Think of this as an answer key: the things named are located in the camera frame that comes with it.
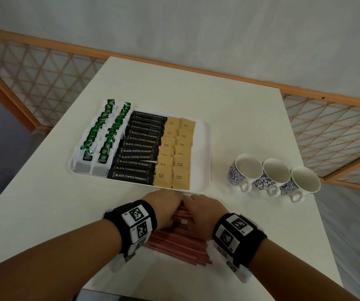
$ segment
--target wristband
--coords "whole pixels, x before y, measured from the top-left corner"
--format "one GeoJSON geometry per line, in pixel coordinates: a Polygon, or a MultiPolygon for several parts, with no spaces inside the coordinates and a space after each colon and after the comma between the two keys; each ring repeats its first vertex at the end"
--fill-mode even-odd
{"type": "Polygon", "coordinates": [[[120,253],[128,260],[148,241],[157,226],[155,211],[142,199],[107,211],[103,218],[116,225],[121,235],[120,253]]]}
{"type": "Polygon", "coordinates": [[[259,225],[235,213],[222,216],[213,230],[215,248],[237,269],[240,265],[248,268],[265,238],[267,235],[259,225]]]}

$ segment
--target patterned mug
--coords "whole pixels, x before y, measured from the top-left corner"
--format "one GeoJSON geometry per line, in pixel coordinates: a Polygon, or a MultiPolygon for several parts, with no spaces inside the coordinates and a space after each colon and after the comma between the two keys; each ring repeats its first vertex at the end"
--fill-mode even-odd
{"type": "Polygon", "coordinates": [[[321,189],[321,181],[310,169],[302,166],[294,167],[291,171],[291,179],[280,187],[282,195],[287,195],[293,203],[305,200],[305,196],[318,192],[321,189]]]}
{"type": "Polygon", "coordinates": [[[268,158],[262,164],[263,174],[254,182],[259,190],[266,190],[269,196],[280,195],[280,186],[290,180],[290,170],[285,164],[275,158],[268,158]]]}
{"type": "Polygon", "coordinates": [[[261,162],[251,154],[241,154],[230,166],[227,178],[233,186],[240,186],[242,192],[250,192],[252,183],[262,175],[261,162]]]}

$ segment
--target mug handle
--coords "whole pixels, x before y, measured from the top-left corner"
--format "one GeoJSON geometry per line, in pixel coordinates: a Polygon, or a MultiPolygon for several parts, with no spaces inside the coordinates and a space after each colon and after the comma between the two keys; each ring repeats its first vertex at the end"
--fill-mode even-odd
{"type": "Polygon", "coordinates": [[[296,203],[296,202],[299,202],[299,201],[303,201],[303,200],[304,200],[303,192],[298,191],[298,192],[296,192],[295,194],[292,194],[292,195],[290,196],[290,199],[291,199],[291,202],[292,202],[292,203],[296,203]]]}
{"type": "Polygon", "coordinates": [[[269,196],[278,197],[280,195],[280,188],[279,186],[272,186],[266,190],[269,196]]]}
{"type": "Polygon", "coordinates": [[[240,184],[241,192],[244,192],[244,193],[250,192],[252,187],[253,186],[252,186],[251,182],[243,182],[240,184]]]}

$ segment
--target person's left arm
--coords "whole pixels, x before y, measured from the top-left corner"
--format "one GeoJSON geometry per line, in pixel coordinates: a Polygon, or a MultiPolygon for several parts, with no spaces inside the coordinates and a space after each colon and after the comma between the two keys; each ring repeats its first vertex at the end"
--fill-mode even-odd
{"type": "MultiPolygon", "coordinates": [[[[142,199],[153,207],[158,230],[172,224],[182,198],[161,189],[142,199]]],[[[120,233],[106,219],[53,238],[0,263],[0,300],[68,301],[120,249],[120,233]]]]}

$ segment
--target table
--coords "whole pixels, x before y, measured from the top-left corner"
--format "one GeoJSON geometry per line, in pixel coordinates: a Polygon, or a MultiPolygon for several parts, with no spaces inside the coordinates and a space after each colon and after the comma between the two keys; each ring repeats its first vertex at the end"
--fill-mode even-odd
{"type": "MultiPolygon", "coordinates": [[[[0,262],[156,190],[69,172],[73,148],[102,98],[208,122],[206,195],[252,218],[275,243],[341,284],[313,196],[292,204],[257,190],[243,194],[227,181],[230,164],[245,152],[303,165],[278,89],[112,57],[0,195],[0,262]]],[[[84,288],[149,300],[272,299],[255,278],[239,282],[212,245],[208,253],[213,265],[195,267],[141,248],[120,272],[104,267],[84,288]]]]}

